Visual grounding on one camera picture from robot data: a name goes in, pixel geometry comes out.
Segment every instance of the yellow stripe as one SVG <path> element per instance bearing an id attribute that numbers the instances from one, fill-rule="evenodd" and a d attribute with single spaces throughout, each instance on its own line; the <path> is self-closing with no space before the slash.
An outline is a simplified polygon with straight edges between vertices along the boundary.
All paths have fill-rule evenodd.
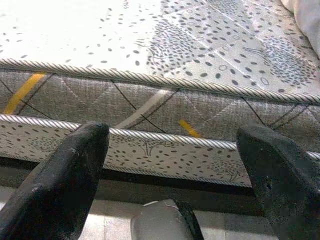
<path id="1" fill-rule="evenodd" d="M 194 130 L 194 128 L 189 123 L 187 123 L 185 120 L 181 119 L 179 121 L 179 124 L 181 125 L 181 127 L 186 129 L 192 137 L 201 138 L 201 135 L 199 133 L 197 133 L 196 130 Z"/>
<path id="2" fill-rule="evenodd" d="M 22 100 L 31 89 L 45 76 L 44 73 L 35 73 L 33 74 L 23 85 L 19 88 L 19 90 L 11 97 L 8 105 L 3 111 L 4 114 L 13 114 L 16 110 L 20 100 Z"/>

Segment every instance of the white stripe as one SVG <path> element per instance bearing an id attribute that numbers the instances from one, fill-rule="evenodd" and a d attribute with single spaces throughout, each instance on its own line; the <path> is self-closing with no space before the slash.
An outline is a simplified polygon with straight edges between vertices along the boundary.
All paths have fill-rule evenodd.
<path id="1" fill-rule="evenodd" d="M 117 129 L 124 129 L 130 124 L 134 123 L 136 120 L 141 118 L 141 115 L 145 114 L 150 108 L 161 101 L 168 93 L 172 91 L 161 89 L 153 97 L 151 97 L 142 107 L 140 107 L 134 114 L 128 117 L 126 120 L 115 126 Z"/>

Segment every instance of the mattress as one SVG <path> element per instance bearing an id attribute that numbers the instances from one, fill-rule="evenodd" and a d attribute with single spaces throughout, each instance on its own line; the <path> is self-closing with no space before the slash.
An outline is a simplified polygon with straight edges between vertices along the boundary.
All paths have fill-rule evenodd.
<path id="1" fill-rule="evenodd" d="M 4 0 L 0 24 L 0 156 L 98 121 L 107 169 L 249 187 L 256 122 L 320 159 L 320 60 L 280 0 Z"/>

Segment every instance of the mattress top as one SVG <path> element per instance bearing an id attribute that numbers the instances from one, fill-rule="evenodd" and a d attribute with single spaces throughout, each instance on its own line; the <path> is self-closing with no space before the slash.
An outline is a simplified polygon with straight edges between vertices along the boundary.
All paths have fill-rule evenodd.
<path id="1" fill-rule="evenodd" d="M 0 25 L 2 68 L 319 95 L 320 60 L 280 0 L 3 0 Z"/>

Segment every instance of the white bedsheet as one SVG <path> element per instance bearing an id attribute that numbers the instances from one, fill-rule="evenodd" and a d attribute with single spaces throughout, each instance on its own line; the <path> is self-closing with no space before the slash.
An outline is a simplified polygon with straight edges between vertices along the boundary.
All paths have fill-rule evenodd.
<path id="1" fill-rule="evenodd" d="M 320 0 L 281 0 L 320 57 Z"/>

